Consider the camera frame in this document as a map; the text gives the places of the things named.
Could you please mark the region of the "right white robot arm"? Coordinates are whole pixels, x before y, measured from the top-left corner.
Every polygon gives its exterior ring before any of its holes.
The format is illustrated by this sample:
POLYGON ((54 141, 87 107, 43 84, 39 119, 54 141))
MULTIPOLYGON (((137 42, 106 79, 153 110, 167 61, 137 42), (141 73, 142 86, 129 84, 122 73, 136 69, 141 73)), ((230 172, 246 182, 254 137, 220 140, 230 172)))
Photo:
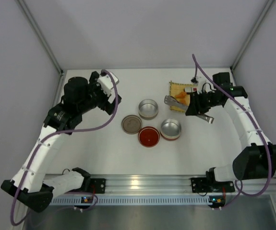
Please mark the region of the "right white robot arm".
POLYGON ((210 90, 207 81, 194 76, 191 80, 197 88, 189 93, 190 103, 186 116, 197 116, 208 123, 213 119, 206 115, 212 108, 222 106, 229 115, 238 134, 241 152, 226 166, 213 167, 206 172, 213 184, 251 179, 270 180, 276 172, 276 144, 264 134, 253 115, 249 98, 242 86, 235 86, 227 72, 213 75, 210 90))

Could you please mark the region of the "lower steel round container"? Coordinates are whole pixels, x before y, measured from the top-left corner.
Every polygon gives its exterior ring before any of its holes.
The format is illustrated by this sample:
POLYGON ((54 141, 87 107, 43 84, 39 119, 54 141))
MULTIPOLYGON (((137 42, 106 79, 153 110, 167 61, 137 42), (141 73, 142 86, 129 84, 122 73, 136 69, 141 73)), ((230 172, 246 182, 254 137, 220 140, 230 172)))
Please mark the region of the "lower steel round container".
POLYGON ((176 119, 166 119, 160 125, 161 136, 169 141, 177 140, 181 136, 181 124, 176 119))

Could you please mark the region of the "red round lid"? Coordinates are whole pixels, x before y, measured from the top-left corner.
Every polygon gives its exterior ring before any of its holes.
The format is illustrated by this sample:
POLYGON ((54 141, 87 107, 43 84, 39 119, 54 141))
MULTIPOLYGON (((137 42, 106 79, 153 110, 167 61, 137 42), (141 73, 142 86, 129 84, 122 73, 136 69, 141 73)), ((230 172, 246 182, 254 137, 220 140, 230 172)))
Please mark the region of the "red round lid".
POLYGON ((151 148, 159 143, 160 133, 156 128, 146 126, 139 131, 138 140, 142 146, 151 148))

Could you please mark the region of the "sushi roll piece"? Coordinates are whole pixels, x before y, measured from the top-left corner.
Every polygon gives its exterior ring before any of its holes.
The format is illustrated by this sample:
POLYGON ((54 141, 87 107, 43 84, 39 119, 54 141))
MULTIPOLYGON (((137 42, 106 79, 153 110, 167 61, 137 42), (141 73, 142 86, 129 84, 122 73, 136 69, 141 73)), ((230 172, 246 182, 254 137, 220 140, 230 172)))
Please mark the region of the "sushi roll piece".
POLYGON ((194 88, 194 87, 185 87, 184 88, 184 92, 187 93, 187 94, 190 94, 190 93, 193 93, 195 92, 197 89, 194 88))

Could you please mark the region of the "bamboo mat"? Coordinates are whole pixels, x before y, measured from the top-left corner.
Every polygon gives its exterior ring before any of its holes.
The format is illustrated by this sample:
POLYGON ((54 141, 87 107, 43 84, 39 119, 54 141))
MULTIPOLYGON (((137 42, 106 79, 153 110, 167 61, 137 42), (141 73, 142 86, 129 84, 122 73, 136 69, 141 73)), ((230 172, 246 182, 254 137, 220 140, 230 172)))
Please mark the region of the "bamboo mat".
MULTIPOLYGON (((193 87, 193 85, 192 84, 175 83, 175 82, 170 81, 169 82, 169 95, 175 98, 175 95, 179 94, 181 91, 184 91, 185 87, 193 87)), ((186 106, 189 106, 190 95, 187 94, 185 99, 176 99, 176 100, 186 106)))

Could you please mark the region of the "upper steel round container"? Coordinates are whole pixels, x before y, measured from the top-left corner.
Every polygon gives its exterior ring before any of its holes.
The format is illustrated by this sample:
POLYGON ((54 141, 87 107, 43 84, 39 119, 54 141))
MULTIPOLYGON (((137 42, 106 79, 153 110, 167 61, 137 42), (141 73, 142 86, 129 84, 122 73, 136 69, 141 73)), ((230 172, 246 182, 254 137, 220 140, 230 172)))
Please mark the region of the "upper steel round container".
POLYGON ((138 105, 138 113, 143 119, 153 119, 158 114, 158 104, 152 99, 144 99, 138 105))

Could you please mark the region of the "grey round lid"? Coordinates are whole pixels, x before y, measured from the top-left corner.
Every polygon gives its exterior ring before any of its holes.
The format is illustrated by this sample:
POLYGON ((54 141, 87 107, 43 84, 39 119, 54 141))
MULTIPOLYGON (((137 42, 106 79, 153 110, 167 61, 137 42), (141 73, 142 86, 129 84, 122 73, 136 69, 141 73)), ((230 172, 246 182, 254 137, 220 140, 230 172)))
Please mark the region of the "grey round lid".
POLYGON ((125 116, 121 122, 122 130, 131 135, 139 133, 142 126, 142 120, 136 115, 125 116))

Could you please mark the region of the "aluminium rail frame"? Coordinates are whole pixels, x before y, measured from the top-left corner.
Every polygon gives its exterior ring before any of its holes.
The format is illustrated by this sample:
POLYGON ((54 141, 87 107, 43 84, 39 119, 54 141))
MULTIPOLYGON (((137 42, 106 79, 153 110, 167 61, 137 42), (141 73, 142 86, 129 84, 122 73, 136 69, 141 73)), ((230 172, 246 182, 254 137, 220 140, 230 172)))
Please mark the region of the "aluminium rail frame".
POLYGON ((133 206, 133 205, 205 205, 223 206, 228 195, 234 196, 238 189, 257 193, 265 185, 265 179, 238 183, 233 193, 193 193, 190 175, 92 175, 105 178, 104 194, 67 192, 44 201, 40 211, 48 206, 133 206))

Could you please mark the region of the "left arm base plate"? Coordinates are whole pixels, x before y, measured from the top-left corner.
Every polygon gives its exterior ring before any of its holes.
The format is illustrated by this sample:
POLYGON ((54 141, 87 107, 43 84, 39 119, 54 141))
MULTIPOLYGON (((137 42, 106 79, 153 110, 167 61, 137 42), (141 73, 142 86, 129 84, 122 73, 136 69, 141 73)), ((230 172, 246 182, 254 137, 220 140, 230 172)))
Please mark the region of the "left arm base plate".
POLYGON ((88 178, 83 181, 82 187, 79 189, 82 192, 92 194, 104 194, 106 189, 105 178, 88 178))

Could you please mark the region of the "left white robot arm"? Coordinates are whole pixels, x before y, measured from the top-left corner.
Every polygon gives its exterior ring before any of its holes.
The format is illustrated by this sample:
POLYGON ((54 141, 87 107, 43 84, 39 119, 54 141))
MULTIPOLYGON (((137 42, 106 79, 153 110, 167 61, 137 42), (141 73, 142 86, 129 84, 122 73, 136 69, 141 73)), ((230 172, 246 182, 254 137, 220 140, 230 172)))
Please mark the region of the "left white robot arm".
POLYGON ((44 120, 36 144, 18 173, 10 180, 3 181, 1 189, 10 194, 34 212, 44 211, 52 199, 67 192, 86 192, 91 175, 81 168, 53 179, 45 179, 52 161, 64 141, 82 122, 83 115, 99 108, 110 115, 102 129, 116 115, 121 96, 117 92, 119 79, 110 71, 92 72, 89 79, 72 77, 63 87, 60 102, 52 107, 44 120))

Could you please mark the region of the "orange fried food piece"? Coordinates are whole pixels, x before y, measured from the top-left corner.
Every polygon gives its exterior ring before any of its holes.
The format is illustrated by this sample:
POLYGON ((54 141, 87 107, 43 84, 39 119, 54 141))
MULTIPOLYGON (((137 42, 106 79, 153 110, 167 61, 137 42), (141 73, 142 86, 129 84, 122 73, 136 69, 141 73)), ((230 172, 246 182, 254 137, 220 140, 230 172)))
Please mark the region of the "orange fried food piece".
POLYGON ((185 99, 187 93, 185 91, 181 91, 179 94, 175 95, 176 99, 185 99))

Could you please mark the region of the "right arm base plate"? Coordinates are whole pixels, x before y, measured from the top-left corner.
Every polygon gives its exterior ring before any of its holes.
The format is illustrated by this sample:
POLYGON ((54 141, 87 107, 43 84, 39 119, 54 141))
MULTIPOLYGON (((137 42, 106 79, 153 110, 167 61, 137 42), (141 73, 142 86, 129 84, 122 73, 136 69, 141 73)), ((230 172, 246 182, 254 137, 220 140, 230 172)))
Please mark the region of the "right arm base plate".
POLYGON ((193 193, 233 193, 235 186, 230 182, 212 182, 206 177, 193 177, 190 179, 193 193))

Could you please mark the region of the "metal tongs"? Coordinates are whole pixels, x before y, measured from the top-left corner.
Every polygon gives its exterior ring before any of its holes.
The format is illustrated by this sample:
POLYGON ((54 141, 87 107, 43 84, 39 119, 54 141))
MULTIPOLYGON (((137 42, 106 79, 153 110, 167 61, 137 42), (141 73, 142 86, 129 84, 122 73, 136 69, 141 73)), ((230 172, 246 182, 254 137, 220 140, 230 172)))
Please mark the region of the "metal tongs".
MULTIPOLYGON (((164 103, 166 105, 169 105, 169 106, 175 106, 181 110, 184 110, 185 112, 187 111, 188 109, 188 106, 178 102, 174 97, 170 96, 170 95, 166 95, 165 98, 164 98, 164 103)), ((214 121, 214 118, 213 117, 210 117, 208 115, 196 115, 196 117, 206 121, 207 123, 209 124, 212 124, 213 121, 214 121)))

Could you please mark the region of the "steel round container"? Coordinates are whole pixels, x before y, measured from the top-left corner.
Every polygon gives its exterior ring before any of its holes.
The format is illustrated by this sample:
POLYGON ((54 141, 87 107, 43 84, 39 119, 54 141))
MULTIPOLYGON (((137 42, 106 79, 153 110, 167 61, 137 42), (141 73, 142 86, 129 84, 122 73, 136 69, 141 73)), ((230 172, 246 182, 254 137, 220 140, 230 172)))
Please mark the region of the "steel round container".
POLYGON ((166 119, 160 125, 161 136, 169 141, 177 140, 181 136, 181 124, 176 119, 166 119))
POLYGON ((153 119, 158 114, 158 104, 152 99, 144 99, 138 105, 138 113, 143 119, 153 119))

